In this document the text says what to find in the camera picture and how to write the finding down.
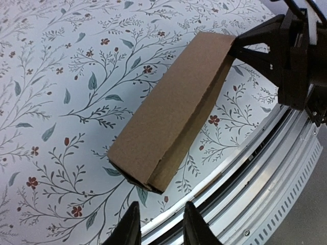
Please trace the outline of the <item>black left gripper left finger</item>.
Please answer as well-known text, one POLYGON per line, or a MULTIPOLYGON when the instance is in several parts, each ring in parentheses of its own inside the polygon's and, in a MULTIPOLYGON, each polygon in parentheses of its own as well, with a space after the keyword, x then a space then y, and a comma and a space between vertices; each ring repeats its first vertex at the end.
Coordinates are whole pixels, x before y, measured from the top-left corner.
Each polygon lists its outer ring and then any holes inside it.
POLYGON ((103 245, 135 245, 141 244, 141 223, 139 203, 132 202, 112 234, 103 245))

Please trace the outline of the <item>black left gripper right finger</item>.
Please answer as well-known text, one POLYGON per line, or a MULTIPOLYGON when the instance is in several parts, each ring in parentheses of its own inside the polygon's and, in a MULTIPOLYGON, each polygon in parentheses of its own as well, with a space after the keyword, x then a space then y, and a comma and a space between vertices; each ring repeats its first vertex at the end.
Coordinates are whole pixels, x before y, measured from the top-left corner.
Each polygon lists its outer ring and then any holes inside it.
POLYGON ((222 245, 191 201, 186 202, 184 208, 183 242, 188 245, 222 245))

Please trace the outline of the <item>brown cardboard paper box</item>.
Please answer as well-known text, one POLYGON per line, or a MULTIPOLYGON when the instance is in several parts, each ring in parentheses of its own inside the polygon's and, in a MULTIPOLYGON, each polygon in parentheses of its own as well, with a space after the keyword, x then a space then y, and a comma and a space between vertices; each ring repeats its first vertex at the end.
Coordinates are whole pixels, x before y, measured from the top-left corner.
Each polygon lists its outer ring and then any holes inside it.
POLYGON ((144 99, 107 153, 129 183, 165 192, 211 114, 235 39, 198 33, 144 99))

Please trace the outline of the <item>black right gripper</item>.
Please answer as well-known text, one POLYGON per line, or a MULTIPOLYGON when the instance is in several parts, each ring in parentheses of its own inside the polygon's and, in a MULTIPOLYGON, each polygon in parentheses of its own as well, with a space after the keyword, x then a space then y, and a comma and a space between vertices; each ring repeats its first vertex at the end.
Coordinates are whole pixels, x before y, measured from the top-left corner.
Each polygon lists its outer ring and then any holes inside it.
POLYGON ((277 15, 239 35, 229 54, 279 87, 280 104, 305 110, 316 125, 326 123, 326 25, 317 24, 317 43, 310 44, 308 21, 288 10, 286 15, 277 15), (286 49, 283 71, 280 60, 272 54, 245 48, 270 44, 279 31, 286 49))

